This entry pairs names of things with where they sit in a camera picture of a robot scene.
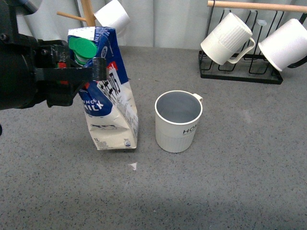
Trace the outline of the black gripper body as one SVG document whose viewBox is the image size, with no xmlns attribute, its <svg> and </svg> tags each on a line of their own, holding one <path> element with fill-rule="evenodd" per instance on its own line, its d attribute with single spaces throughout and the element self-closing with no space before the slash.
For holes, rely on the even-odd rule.
<svg viewBox="0 0 307 230">
<path fill-rule="evenodd" d="M 0 108 L 24 109 L 46 101 L 70 106 L 84 81 L 36 81 L 38 40 L 19 33 L 17 16 L 35 13 L 39 0 L 0 2 Z"/>
</svg>

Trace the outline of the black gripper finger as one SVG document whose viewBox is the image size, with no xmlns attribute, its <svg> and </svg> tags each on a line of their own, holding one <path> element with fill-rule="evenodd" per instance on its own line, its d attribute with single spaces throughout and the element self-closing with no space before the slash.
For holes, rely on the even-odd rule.
<svg viewBox="0 0 307 230">
<path fill-rule="evenodd" d="M 77 67 L 71 59 L 68 43 L 63 40 L 38 40 L 38 68 L 70 68 Z"/>
</svg>

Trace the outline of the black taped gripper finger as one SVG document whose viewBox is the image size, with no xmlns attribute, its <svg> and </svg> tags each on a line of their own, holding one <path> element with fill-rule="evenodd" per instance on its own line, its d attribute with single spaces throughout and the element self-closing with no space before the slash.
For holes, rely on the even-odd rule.
<svg viewBox="0 0 307 230">
<path fill-rule="evenodd" d="M 92 67 L 77 68 L 36 68 L 36 81 L 69 81 L 90 82 L 105 81 L 107 79 L 106 59 L 95 57 L 92 59 Z"/>
</svg>

